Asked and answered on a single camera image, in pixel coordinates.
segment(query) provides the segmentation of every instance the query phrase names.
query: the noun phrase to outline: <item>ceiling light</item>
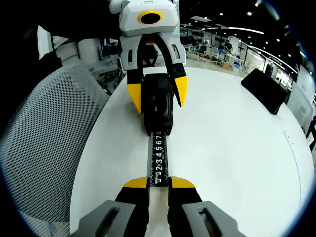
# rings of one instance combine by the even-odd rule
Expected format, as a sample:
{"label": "ceiling light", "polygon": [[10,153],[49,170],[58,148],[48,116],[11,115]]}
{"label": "ceiling light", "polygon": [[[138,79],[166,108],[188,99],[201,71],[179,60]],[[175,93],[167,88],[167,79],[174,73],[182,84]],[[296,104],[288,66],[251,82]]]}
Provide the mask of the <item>ceiling light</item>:
{"label": "ceiling light", "polygon": [[240,27],[225,27],[225,26],[221,26],[220,29],[242,30],[242,31],[250,31],[250,32],[254,32],[254,33],[258,33],[258,34],[262,34],[262,35],[265,34],[262,31],[257,31],[257,30],[247,29],[247,28],[240,28]]}
{"label": "ceiling light", "polygon": [[302,51],[300,51],[300,54],[304,57],[304,58],[306,58],[306,59],[308,59],[308,57],[305,55],[305,53],[303,53]]}

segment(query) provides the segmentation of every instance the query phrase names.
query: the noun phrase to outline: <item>person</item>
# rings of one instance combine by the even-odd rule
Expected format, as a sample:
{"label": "person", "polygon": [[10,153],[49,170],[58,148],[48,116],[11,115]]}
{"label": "person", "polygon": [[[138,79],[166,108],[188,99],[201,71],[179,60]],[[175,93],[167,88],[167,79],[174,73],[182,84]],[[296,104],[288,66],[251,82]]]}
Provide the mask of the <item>person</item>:
{"label": "person", "polygon": [[231,53],[233,50],[233,46],[229,43],[228,39],[225,41],[224,50],[227,51],[227,53]]}
{"label": "person", "polygon": [[314,140],[313,142],[310,144],[310,149],[311,151],[313,150],[314,146],[316,145],[316,129],[315,129],[315,125],[316,125],[316,116],[313,117],[313,120],[311,121],[311,125],[307,131],[306,134],[306,138],[310,135],[310,133],[312,133]]}
{"label": "person", "polygon": [[227,54],[227,51],[225,51],[224,50],[224,46],[219,46],[219,48],[218,48],[218,53],[219,53],[219,55],[221,55],[222,53],[224,53],[224,54]]}

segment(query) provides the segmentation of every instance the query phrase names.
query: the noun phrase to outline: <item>cardboard box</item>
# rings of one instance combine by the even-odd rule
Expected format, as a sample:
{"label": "cardboard box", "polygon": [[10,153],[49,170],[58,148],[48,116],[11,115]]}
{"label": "cardboard box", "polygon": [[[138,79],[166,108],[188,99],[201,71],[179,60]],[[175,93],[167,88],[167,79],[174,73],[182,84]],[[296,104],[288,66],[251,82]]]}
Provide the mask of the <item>cardboard box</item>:
{"label": "cardboard box", "polygon": [[224,69],[229,69],[229,67],[230,67],[230,65],[228,64],[228,63],[223,63],[222,64],[222,68],[224,68]]}

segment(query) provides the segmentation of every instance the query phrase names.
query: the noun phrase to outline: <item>black ceiling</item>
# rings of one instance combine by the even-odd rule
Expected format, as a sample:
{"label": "black ceiling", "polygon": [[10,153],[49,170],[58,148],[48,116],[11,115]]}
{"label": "black ceiling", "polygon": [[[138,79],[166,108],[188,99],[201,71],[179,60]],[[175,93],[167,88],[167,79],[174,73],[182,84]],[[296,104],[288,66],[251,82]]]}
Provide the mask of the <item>black ceiling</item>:
{"label": "black ceiling", "polygon": [[[297,44],[295,36],[289,31],[289,26],[283,19],[276,20],[271,11],[268,10],[266,4],[259,4],[255,6],[255,0],[242,0],[242,1],[210,1],[210,0],[197,0],[180,1],[180,23],[189,24],[193,28],[206,28],[205,25],[211,27],[218,27],[215,24],[221,24],[226,27],[240,27],[248,28],[264,32],[264,35],[242,30],[205,30],[208,32],[217,32],[219,35],[226,33],[225,36],[237,34],[237,37],[243,42],[252,46],[263,49],[270,54],[278,57],[285,63],[289,64],[292,68],[296,69],[296,64],[303,64],[303,58],[300,54],[300,47]],[[190,19],[193,16],[208,17],[211,22],[195,22]],[[292,72],[287,66],[282,64],[289,73]]]}

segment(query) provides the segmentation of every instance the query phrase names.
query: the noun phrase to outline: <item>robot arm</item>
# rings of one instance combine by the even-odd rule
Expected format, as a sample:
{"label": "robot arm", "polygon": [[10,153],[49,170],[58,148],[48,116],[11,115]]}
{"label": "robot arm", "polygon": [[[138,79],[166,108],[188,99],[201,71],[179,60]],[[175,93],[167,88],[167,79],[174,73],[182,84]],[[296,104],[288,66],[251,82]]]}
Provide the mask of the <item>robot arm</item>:
{"label": "robot arm", "polygon": [[169,0],[112,0],[111,13],[120,12],[119,27],[122,67],[128,74],[127,88],[141,113],[141,83],[143,81],[142,50],[147,35],[151,35],[160,48],[167,67],[173,93],[180,106],[184,105],[188,79],[182,63],[185,62],[180,43],[179,17]]}

